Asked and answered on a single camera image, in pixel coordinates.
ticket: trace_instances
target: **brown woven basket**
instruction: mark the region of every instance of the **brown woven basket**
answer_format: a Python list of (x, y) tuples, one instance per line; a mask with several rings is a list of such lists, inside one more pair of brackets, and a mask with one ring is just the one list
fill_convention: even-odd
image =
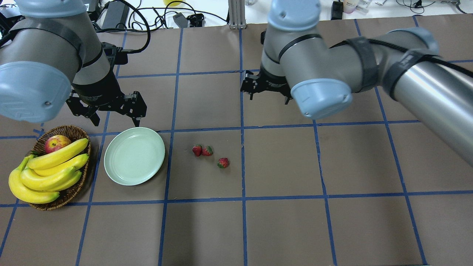
[[(68, 137), (71, 141), (76, 141), (78, 139), (83, 139), (87, 138), (89, 140), (89, 143), (87, 147), (80, 153), (87, 153), (90, 156), (91, 150), (92, 150), (92, 145), (90, 143), (90, 138), (83, 129), (81, 129), (78, 126), (75, 125), (62, 125), (55, 127), (48, 132), (44, 133), (41, 138), (36, 142), (35, 146), (33, 149), (30, 151), (32, 154), (36, 154), (38, 156), (45, 155), (46, 152), (44, 151), (44, 144), (46, 143), (46, 140), (49, 139), (52, 136), (55, 135), (63, 135)], [(87, 163), (80, 169), (82, 171), (82, 176), (80, 177), (79, 181), (74, 184), (73, 186), (60, 191), (59, 197), (50, 203), (45, 203), (45, 204), (33, 204), (30, 203), (29, 205), (37, 210), (41, 211), (50, 211), (54, 210), (57, 208), (61, 208), (67, 203), (69, 203), (77, 194), (81, 191), (83, 186), (86, 183), (86, 179), (88, 176), (88, 171), (89, 171), (89, 162), (90, 162), (90, 157), (87, 160)]]

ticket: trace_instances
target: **red apple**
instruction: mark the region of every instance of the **red apple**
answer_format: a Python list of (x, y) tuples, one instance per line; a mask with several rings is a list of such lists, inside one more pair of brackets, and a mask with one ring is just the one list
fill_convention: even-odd
[(46, 153), (51, 153), (53, 151), (62, 149), (71, 143), (72, 141), (70, 141), (68, 137), (63, 135), (55, 135), (46, 140), (46, 143), (44, 144), (44, 151)]

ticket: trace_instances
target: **banana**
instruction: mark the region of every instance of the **banana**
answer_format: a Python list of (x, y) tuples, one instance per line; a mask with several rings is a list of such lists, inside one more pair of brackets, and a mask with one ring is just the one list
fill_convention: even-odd
[(26, 166), (34, 170), (43, 170), (60, 165), (79, 154), (87, 147), (87, 144), (88, 139), (86, 138), (76, 140), (60, 150), (30, 159)]
[(67, 162), (64, 162), (60, 165), (57, 165), (55, 167), (51, 167), (48, 169), (35, 169), (35, 173), (42, 176), (42, 177), (47, 177), (50, 175), (53, 175), (69, 166), (74, 166), (76, 169), (81, 169), (86, 163), (89, 158), (89, 155), (86, 153), (80, 154), (72, 159), (70, 159)]
[(42, 177), (37, 175), (32, 169), (26, 167), (21, 171), (20, 180), (25, 186), (33, 190), (51, 190), (51, 188), (59, 186), (70, 179), (75, 171), (75, 167), (69, 166), (54, 175)]
[(59, 197), (59, 192), (56, 191), (34, 191), (26, 187), (20, 180), (20, 175), (25, 168), (27, 162), (33, 158), (33, 155), (25, 157), (21, 164), (13, 169), (8, 178), (8, 186), (10, 191), (18, 199), (35, 204), (44, 204), (56, 200)]
[(55, 187), (51, 188), (50, 190), (52, 190), (52, 191), (61, 191), (61, 190), (64, 190), (66, 188), (69, 188), (69, 187), (73, 186), (75, 183), (77, 183), (77, 181), (79, 181), (81, 176), (82, 176), (81, 171), (75, 171), (74, 175), (69, 180), (66, 180), (66, 182), (62, 183), (61, 185), (55, 186)]

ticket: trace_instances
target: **red strawberry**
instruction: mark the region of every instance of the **red strawberry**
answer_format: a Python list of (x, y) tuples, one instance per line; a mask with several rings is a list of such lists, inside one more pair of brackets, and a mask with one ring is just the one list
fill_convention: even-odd
[(202, 150), (202, 155), (203, 156), (210, 156), (213, 154), (212, 148), (210, 146), (205, 146), (205, 148)]
[(199, 157), (202, 154), (202, 145), (197, 144), (192, 147), (192, 152), (196, 157)]
[(230, 165), (228, 158), (220, 158), (217, 166), (220, 168), (227, 168)]

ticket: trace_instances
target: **light green plate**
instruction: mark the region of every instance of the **light green plate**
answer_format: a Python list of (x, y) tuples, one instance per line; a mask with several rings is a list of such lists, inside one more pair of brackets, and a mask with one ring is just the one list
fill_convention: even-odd
[(156, 174), (166, 149), (161, 136), (146, 127), (134, 127), (118, 134), (105, 151), (105, 172), (124, 186), (141, 184)]

